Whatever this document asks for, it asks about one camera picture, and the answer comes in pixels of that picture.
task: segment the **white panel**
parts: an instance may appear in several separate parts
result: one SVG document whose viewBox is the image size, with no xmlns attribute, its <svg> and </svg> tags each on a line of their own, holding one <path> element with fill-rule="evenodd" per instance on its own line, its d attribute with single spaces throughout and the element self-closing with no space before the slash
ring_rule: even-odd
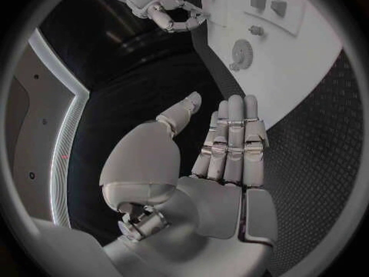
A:
<svg viewBox="0 0 369 277">
<path fill-rule="evenodd" d="M 272 0 L 267 0 L 265 13 Z M 286 19 L 291 14 L 295 24 L 276 24 L 267 15 L 248 14 L 246 4 L 250 0 L 202 0 L 205 11 L 215 16 L 217 23 L 208 21 L 208 44 L 228 67 L 232 62 L 232 48 L 238 39 L 246 39 L 253 47 L 254 59 L 247 70 L 232 72 L 246 94 L 255 94 L 259 101 L 259 116 L 267 129 L 281 120 L 297 106 L 327 74 L 339 55 L 342 44 L 331 26 L 319 11 L 307 0 L 284 0 Z M 297 11 L 298 5 L 304 11 Z M 218 20 L 223 18 L 226 26 Z M 264 36 L 249 32 L 253 25 L 262 26 Z M 299 26 L 294 33 L 293 26 Z"/>
</svg>

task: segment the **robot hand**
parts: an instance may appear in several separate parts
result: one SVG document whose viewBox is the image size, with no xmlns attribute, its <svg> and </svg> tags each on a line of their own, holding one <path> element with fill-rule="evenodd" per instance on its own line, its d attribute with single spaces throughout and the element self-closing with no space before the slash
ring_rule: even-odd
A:
<svg viewBox="0 0 369 277">
<path fill-rule="evenodd" d="M 212 114 L 204 146 L 192 176 L 261 187 L 264 179 L 263 150 L 268 147 L 265 126 L 258 118 L 255 96 L 243 100 L 233 95 Z"/>
<path fill-rule="evenodd" d="M 119 0 L 125 2 L 134 15 L 150 18 L 163 30 L 174 33 L 191 31 L 205 22 L 208 14 L 201 8 L 184 0 Z M 190 14 L 185 22 L 174 22 L 166 10 L 184 9 Z"/>
</svg>

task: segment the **white robotic arm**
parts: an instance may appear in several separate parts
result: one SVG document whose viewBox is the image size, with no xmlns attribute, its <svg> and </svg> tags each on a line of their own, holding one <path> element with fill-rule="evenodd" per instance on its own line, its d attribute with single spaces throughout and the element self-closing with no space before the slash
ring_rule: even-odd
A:
<svg viewBox="0 0 369 277">
<path fill-rule="evenodd" d="M 205 22 L 208 14 L 195 5 L 184 0 L 118 0 L 126 3 L 134 15 L 140 18 L 150 18 L 163 30 L 174 33 L 191 31 Z M 174 22 L 165 12 L 182 8 L 190 17 L 185 22 Z"/>
</svg>

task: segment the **dark background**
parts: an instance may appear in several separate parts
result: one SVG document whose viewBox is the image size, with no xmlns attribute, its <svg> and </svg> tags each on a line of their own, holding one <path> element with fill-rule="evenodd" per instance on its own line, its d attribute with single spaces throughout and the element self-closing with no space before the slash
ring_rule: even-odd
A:
<svg viewBox="0 0 369 277">
<path fill-rule="evenodd" d="M 0 34 L 3 35 L 16 15 L 23 10 L 30 0 L 1 0 L 2 23 Z M 343 0 L 347 8 L 363 31 L 368 34 L 369 3 L 368 0 Z M 0 275 L 1 276 L 42 276 L 37 268 L 24 255 L 17 246 L 16 240 L 7 229 L 3 219 L 0 221 Z M 356 236 L 341 254 L 340 258 L 329 268 L 323 276 L 341 276 L 345 269 L 349 269 L 352 275 L 361 276 L 367 273 L 365 251 L 369 243 L 367 230 L 369 229 L 368 217 L 362 223 Z"/>
</svg>

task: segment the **button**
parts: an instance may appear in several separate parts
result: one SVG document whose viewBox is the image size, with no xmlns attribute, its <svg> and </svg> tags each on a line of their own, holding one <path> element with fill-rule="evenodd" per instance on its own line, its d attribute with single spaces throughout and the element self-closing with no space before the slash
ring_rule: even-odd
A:
<svg viewBox="0 0 369 277">
<path fill-rule="evenodd" d="M 251 6 L 259 10 L 264 10 L 266 6 L 266 0 L 251 0 Z"/>
<path fill-rule="evenodd" d="M 287 10 L 287 2 L 281 0 L 274 0 L 272 1 L 271 8 L 280 17 L 285 17 Z"/>
</svg>

